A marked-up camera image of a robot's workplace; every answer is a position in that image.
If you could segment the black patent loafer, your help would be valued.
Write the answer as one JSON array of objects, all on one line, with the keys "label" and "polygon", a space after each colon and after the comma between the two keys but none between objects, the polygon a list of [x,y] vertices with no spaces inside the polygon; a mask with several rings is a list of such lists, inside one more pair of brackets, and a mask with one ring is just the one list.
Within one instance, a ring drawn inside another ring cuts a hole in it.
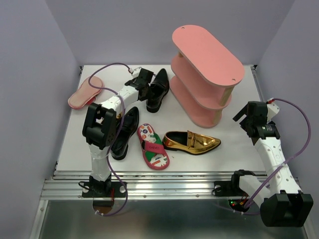
[{"label": "black patent loafer", "polygon": [[169,92],[169,79],[166,69],[162,68],[155,79],[150,85],[151,91],[154,94],[150,99],[147,100],[147,111],[150,113],[156,113],[159,111],[162,100]]},{"label": "black patent loafer", "polygon": [[137,107],[132,107],[125,114],[123,126],[111,148],[111,155],[115,160],[123,160],[126,157],[129,140],[138,129],[139,119],[140,113]]}]

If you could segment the upturned pink sole sandal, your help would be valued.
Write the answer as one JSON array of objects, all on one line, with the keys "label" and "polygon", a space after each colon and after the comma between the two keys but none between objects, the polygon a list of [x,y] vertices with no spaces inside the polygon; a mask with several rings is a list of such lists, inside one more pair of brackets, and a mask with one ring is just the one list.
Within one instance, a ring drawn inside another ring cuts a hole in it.
[{"label": "upturned pink sole sandal", "polygon": [[90,83],[98,88],[89,85],[89,78],[85,79],[78,90],[68,99],[68,104],[72,109],[78,110],[94,102],[96,96],[101,93],[104,84],[100,78],[93,76]]}]

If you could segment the gold metallic loafer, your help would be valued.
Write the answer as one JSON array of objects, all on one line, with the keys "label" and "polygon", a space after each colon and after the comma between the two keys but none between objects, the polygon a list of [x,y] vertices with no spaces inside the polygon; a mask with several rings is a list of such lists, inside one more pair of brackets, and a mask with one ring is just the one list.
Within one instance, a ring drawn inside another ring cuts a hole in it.
[{"label": "gold metallic loafer", "polygon": [[206,154],[221,144],[221,140],[191,131],[169,131],[162,140],[165,149],[191,155]]}]

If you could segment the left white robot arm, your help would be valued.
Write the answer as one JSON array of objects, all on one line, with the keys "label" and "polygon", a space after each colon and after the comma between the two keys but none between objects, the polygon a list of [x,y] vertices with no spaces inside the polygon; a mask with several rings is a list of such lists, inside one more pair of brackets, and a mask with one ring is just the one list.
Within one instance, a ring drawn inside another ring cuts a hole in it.
[{"label": "left white robot arm", "polygon": [[108,150],[116,139],[120,121],[124,120],[125,108],[153,95],[150,88],[153,76],[152,71],[141,68],[138,75],[127,81],[113,97],[100,104],[92,103],[87,109],[82,135],[89,145],[91,154],[90,187],[99,196],[106,196],[111,190]]}]

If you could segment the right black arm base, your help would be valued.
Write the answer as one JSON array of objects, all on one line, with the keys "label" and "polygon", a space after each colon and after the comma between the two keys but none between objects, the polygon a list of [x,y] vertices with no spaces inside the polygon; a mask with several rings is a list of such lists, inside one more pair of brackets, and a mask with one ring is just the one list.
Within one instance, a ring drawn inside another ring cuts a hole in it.
[{"label": "right black arm base", "polygon": [[241,176],[256,176],[255,173],[248,170],[237,170],[235,171],[229,181],[214,181],[214,189],[211,194],[216,197],[236,197],[245,196],[246,192],[239,188],[239,179]]}]

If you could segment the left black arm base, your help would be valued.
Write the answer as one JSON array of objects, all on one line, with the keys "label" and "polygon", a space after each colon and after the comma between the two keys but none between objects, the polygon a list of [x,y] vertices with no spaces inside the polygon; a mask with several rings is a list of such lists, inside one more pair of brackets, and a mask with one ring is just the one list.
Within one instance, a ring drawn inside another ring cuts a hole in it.
[{"label": "left black arm base", "polygon": [[107,183],[106,186],[91,185],[90,182],[80,181],[83,198],[125,198],[126,191],[120,182]]}]

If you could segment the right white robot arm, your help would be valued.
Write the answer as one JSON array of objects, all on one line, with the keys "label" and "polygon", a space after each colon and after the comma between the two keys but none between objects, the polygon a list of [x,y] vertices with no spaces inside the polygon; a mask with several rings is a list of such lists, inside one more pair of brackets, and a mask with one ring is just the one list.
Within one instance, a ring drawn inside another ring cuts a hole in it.
[{"label": "right white robot arm", "polygon": [[249,199],[243,203],[230,203],[230,206],[244,214],[252,204],[256,204],[267,227],[302,227],[314,201],[310,194],[302,192],[288,163],[299,156],[305,147],[288,159],[284,157],[280,134],[272,121],[279,112],[275,101],[275,98],[266,102],[249,101],[233,118],[251,138],[262,159],[267,179],[260,182],[251,171],[235,171],[229,188],[234,194],[244,192]]}]

